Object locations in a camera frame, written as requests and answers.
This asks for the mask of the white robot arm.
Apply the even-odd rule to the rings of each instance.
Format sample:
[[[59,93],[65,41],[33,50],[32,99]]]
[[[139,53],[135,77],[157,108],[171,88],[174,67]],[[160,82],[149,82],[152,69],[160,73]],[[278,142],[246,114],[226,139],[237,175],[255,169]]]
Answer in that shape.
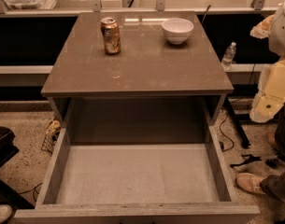
[[[261,71],[258,92],[254,96],[249,117],[264,123],[272,119],[285,104],[285,1],[271,15],[252,28],[250,35],[268,38],[269,49],[279,56],[272,66]]]

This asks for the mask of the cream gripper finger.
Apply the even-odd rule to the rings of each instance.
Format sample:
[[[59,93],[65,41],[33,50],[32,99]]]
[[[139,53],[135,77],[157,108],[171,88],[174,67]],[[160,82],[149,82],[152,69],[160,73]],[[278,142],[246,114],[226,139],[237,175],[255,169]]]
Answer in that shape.
[[[265,123],[272,119],[281,109],[281,102],[263,96],[258,92],[253,99],[252,108],[249,117],[257,123]]]

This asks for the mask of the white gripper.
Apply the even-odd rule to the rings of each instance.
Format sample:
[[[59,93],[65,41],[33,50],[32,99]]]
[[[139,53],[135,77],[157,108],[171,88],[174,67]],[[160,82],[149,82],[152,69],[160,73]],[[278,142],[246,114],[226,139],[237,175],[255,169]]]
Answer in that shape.
[[[266,17],[263,21],[254,26],[250,35],[264,39],[269,36],[274,15]],[[285,59],[279,60],[270,68],[270,75],[264,88],[264,94],[285,101]]]

